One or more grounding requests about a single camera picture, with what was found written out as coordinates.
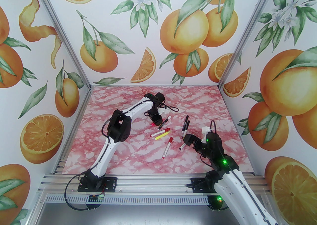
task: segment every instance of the black marker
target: black marker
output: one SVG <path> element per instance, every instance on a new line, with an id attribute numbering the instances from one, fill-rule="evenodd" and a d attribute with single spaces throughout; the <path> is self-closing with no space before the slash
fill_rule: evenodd
<path id="1" fill-rule="evenodd" d="M 183 125 L 183 127 L 182 127 L 182 132 L 185 131 L 185 127 L 186 127 L 187 120 L 188 120 L 188 115 L 187 115 L 186 118 L 185 118 L 185 122 L 184 122 L 184 125 Z"/>
<path id="2" fill-rule="evenodd" d="M 167 122 L 170 118 L 171 118 L 171 116 L 168 116 L 167 119 L 165 119 L 164 122 L 158 127 L 158 129 L 160 130 L 160 129 L 163 127 L 163 125 L 165 125 L 166 122 Z"/>
<path id="3" fill-rule="evenodd" d="M 188 120 L 187 123 L 186 123 L 186 127 L 185 127 L 185 130 L 184 130 L 184 134 L 182 136 L 182 139 L 184 139 L 184 137 L 185 137 L 185 135 L 187 133 L 187 129 L 188 129 L 189 123 L 190 123 L 190 120 Z"/>

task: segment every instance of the marker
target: marker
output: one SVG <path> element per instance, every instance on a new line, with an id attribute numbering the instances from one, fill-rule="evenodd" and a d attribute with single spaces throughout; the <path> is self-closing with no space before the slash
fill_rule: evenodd
<path id="1" fill-rule="evenodd" d="M 161 134 L 160 136 L 155 137 L 154 139 L 155 139 L 155 140 L 161 139 L 162 137 L 164 137 L 165 135 L 167 135 L 167 134 L 169 134 L 169 133 L 170 133 L 170 131 L 168 131 L 168 132 L 166 132 L 166 133 L 163 133 L 163 134 Z"/>
<path id="2" fill-rule="evenodd" d="M 164 122 L 158 127 L 158 129 L 160 130 L 160 129 L 163 127 L 163 125 L 165 125 L 166 122 L 167 122 L 170 118 L 171 118 L 171 116 L 168 116 L 168 118 L 164 120 Z"/>
<path id="3" fill-rule="evenodd" d="M 163 159 L 166 157 L 168 149 L 170 148 L 172 141 L 173 141 L 173 137 L 170 137 L 170 140 L 168 141 L 167 147 L 165 148 L 164 154 L 162 156 Z"/>
<path id="4" fill-rule="evenodd" d="M 182 132 L 185 131 L 185 127 L 186 127 L 187 120 L 188 120 L 188 115 L 187 115 L 186 118 L 185 118 L 185 122 L 184 122 L 184 125 L 183 125 L 183 127 L 182 127 Z"/>
<path id="5" fill-rule="evenodd" d="M 185 146 L 186 144 L 184 143 L 183 145 L 180 146 L 179 150 L 182 150 Z"/>
<path id="6" fill-rule="evenodd" d="M 164 130 L 162 130 L 162 131 L 159 131 L 159 132 L 156 132 L 156 133 L 151 134 L 150 137 L 154 137 L 154 136 L 156 136 L 156 135 L 159 135 L 160 133 L 165 133 L 165 132 L 167 132 L 167 131 L 169 131 L 169 130 L 170 130 L 170 128 L 166 128 L 166 129 L 164 129 Z"/>
<path id="7" fill-rule="evenodd" d="M 190 120 L 188 120 L 187 123 L 186 123 L 185 131 L 184 131 L 184 134 L 182 136 L 182 139 L 185 137 L 185 135 L 187 133 L 187 129 L 188 129 L 189 123 L 190 123 Z"/>

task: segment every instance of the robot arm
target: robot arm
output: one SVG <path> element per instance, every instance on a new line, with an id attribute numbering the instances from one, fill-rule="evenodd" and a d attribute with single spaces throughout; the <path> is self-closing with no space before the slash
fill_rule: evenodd
<path id="1" fill-rule="evenodd" d="M 205 181 L 200 184 L 207 185 L 209 192 L 218 193 L 240 224 L 278 225 L 249 187 L 234 159 L 224 153 L 216 131 L 214 133 L 209 129 L 204 132 L 205 143 L 192 134 L 187 134 L 183 139 L 188 146 L 193 144 L 197 153 L 209 158 L 214 169 L 206 173 Z"/>
<path id="2" fill-rule="evenodd" d="M 108 141 L 105 142 L 92 167 L 81 178 L 78 191 L 98 192 L 102 189 L 108 164 L 120 143 L 129 137 L 132 122 L 141 114 L 147 113 L 147 116 L 152 119 L 155 125 L 160 125 L 163 122 L 161 114 L 169 111 L 167 107 L 159 107 L 164 101 L 163 94 L 157 93 L 154 96 L 148 93 L 130 108 L 123 111 L 115 110 L 113 112 L 107 127 L 108 133 L 106 137 Z"/>

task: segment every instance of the pink marble surface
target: pink marble surface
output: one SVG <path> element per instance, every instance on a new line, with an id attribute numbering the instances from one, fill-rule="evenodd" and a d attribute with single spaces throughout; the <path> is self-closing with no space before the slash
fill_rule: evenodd
<path id="1" fill-rule="evenodd" d="M 115 109 L 126 109 L 149 92 L 154 95 L 161 92 L 167 105 L 179 108 L 179 112 L 169 113 L 172 118 L 166 127 L 171 129 L 171 133 L 154 140 L 150 134 L 157 132 L 157 128 L 149 126 L 150 118 L 137 118 L 132 123 L 129 138 L 113 155 L 107 174 L 204 173 L 211 170 L 200 161 L 199 154 L 192 147 L 179 150 L 186 115 L 190 120 L 188 133 L 199 138 L 203 137 L 201 128 L 215 120 L 225 152 L 236 160 L 241 171 L 253 171 L 216 86 L 109 86 L 94 88 L 63 173 L 78 174 L 90 168 L 105 143 L 105 137 L 101 135 L 103 123 Z M 170 137 L 174 138 L 173 142 L 167 157 L 162 159 Z"/>

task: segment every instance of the metal floor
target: metal floor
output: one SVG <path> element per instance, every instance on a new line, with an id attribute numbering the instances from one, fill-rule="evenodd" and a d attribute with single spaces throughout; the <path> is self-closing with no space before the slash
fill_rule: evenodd
<path id="1" fill-rule="evenodd" d="M 46 203 L 36 225 L 236 225 L 229 209 L 207 206 L 101 205 L 95 211 L 75 211 L 66 204 Z"/>

